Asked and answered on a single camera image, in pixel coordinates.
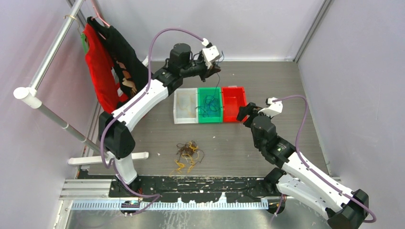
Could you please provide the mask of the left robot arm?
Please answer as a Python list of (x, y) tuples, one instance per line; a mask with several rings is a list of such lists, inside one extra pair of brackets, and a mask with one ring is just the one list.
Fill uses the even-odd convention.
[(138, 174), (131, 156), (136, 145), (131, 132), (137, 123), (173, 94), (185, 78), (199, 76), (205, 81), (221, 70), (216, 63), (221, 55), (215, 45), (209, 43), (197, 55), (194, 59), (189, 45), (175, 44), (164, 66), (151, 76), (147, 86), (117, 110), (99, 116), (100, 148), (107, 150), (122, 182), (120, 190), (128, 197), (139, 191), (139, 183), (135, 181)]

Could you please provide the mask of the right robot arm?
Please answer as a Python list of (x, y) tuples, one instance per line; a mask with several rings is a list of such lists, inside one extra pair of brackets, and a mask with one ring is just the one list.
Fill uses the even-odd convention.
[(277, 134), (271, 119), (281, 113), (282, 103), (255, 103), (239, 107), (237, 120), (250, 128), (254, 147), (275, 165), (264, 180), (266, 192), (290, 196), (323, 216), (332, 229), (358, 229), (370, 215), (369, 197), (340, 184), (314, 166), (290, 142)]

